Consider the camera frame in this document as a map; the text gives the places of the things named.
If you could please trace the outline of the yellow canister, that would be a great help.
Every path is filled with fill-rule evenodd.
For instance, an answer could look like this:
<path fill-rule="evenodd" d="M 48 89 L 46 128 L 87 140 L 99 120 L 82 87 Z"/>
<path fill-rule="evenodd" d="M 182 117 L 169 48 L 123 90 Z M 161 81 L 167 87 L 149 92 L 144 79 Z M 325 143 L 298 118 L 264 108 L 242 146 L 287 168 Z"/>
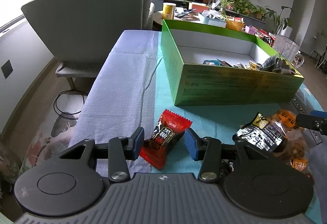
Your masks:
<path fill-rule="evenodd" d="M 173 20 L 175 17 L 175 8 L 176 5 L 174 3 L 163 3 L 162 18 Z"/>

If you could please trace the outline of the glass mug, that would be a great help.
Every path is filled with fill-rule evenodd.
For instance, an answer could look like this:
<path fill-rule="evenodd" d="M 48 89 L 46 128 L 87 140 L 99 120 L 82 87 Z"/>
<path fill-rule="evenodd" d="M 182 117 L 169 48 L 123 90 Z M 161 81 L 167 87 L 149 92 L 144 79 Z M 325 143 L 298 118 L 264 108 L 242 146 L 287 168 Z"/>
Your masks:
<path fill-rule="evenodd" d="M 296 69 L 304 64 L 304 57 L 300 52 L 300 47 L 283 35 L 277 34 L 275 36 L 273 49 L 291 62 Z"/>

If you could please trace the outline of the spider plant pot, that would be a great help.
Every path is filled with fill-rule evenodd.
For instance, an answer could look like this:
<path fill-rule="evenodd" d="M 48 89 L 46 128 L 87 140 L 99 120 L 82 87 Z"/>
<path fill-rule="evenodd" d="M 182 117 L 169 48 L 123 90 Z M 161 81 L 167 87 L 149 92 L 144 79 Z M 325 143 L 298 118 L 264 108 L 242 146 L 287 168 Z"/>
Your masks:
<path fill-rule="evenodd" d="M 233 7 L 235 0 L 218 0 L 217 8 L 222 16 L 226 15 L 226 10 L 229 6 Z"/>

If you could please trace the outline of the black wall socket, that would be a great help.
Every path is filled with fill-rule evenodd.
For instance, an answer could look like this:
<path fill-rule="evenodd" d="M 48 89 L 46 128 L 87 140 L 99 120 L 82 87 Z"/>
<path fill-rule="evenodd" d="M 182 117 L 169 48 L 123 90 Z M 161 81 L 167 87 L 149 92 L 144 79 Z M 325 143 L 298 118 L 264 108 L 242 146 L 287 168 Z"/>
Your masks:
<path fill-rule="evenodd" d="M 4 78 L 7 79 L 13 72 L 13 67 L 10 60 L 7 60 L 2 66 L 1 71 L 3 72 Z"/>

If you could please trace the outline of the clear bag orange nuts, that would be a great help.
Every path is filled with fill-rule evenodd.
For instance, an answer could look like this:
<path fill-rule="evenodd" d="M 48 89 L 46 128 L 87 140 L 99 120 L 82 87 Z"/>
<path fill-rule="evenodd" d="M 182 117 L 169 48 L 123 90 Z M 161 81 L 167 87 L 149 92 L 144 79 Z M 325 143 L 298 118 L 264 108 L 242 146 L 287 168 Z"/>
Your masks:
<path fill-rule="evenodd" d="M 304 139 L 304 128 L 297 126 L 296 115 L 287 109 L 279 109 L 268 121 L 281 133 L 282 142 L 272 152 L 275 157 L 299 172 L 308 166 L 309 149 Z"/>

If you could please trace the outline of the green cardboard box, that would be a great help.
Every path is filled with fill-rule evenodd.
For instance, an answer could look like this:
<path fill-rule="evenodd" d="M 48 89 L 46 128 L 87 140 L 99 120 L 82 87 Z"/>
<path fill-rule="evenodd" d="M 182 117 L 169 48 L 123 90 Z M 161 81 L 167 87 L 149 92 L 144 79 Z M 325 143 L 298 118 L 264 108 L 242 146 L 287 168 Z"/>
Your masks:
<path fill-rule="evenodd" d="M 304 81 L 249 69 L 279 55 L 254 35 L 206 24 L 164 20 L 161 50 L 176 106 L 274 104 L 288 102 Z M 232 67 L 203 65 L 224 60 Z"/>

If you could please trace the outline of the red snack packet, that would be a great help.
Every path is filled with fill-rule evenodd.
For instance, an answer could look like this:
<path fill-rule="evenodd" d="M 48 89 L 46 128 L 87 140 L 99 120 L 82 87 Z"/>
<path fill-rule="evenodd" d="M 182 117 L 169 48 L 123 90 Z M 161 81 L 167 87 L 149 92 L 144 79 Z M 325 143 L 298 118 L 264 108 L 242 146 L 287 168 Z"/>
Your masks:
<path fill-rule="evenodd" d="M 165 109 L 161 113 L 150 139 L 144 141 L 140 156 L 158 170 L 166 163 L 170 151 L 183 137 L 192 121 Z"/>

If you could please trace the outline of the wicker basket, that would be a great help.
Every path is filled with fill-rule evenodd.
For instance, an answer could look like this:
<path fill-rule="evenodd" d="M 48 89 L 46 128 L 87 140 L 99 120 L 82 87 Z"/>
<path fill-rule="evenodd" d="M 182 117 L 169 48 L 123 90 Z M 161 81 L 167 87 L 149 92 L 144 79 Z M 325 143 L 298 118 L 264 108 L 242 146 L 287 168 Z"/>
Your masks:
<path fill-rule="evenodd" d="M 226 19 L 226 28 L 233 31 L 242 31 L 245 26 L 245 22 L 239 20 Z"/>

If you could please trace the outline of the blue plastic tray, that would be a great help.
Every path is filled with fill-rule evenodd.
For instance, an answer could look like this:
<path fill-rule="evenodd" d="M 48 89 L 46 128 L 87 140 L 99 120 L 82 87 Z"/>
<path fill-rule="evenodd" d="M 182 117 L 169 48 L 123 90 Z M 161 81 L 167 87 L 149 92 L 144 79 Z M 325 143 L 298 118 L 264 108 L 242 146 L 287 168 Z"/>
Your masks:
<path fill-rule="evenodd" d="M 226 28 L 226 22 L 221 18 L 211 18 L 210 14 L 205 14 L 205 11 L 198 14 L 198 19 L 202 24 Z"/>

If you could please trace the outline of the white round coffee table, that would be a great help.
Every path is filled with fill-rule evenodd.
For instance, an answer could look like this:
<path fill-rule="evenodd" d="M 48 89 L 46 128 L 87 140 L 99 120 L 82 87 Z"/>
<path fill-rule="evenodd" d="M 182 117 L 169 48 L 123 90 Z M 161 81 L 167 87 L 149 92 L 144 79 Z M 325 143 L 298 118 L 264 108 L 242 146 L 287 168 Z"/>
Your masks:
<path fill-rule="evenodd" d="M 162 25 L 163 25 L 163 18 L 162 18 L 162 11 L 157 11 L 154 12 L 153 14 L 153 23 L 154 26 L 156 26 L 156 28 L 161 29 Z M 198 23 L 198 24 L 202 24 L 199 19 L 198 19 L 198 13 L 190 13 L 185 15 L 182 18 L 178 18 L 177 16 L 174 17 L 175 21 L 183 21 L 183 22 L 192 22 L 192 23 Z"/>

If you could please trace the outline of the black yellow snack packet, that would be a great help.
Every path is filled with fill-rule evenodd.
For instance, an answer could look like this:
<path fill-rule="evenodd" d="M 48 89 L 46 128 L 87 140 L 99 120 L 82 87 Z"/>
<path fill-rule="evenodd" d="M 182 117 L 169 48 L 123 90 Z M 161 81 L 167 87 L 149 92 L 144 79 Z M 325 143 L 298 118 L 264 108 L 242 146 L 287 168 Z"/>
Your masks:
<path fill-rule="evenodd" d="M 243 140 L 270 153 L 280 153 L 287 144 L 287 127 L 278 117 L 266 118 L 257 113 L 255 117 L 233 135 L 233 140 Z"/>

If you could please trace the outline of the red blue candy packet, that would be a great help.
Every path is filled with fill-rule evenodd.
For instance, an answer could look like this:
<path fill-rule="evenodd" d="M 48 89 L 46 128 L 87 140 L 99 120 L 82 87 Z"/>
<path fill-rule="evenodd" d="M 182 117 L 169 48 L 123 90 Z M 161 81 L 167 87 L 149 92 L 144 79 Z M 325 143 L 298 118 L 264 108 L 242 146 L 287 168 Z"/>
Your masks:
<path fill-rule="evenodd" d="M 231 64 L 228 64 L 228 62 L 224 60 L 204 60 L 203 65 L 214 65 L 214 66 L 222 66 L 222 67 L 232 67 Z"/>

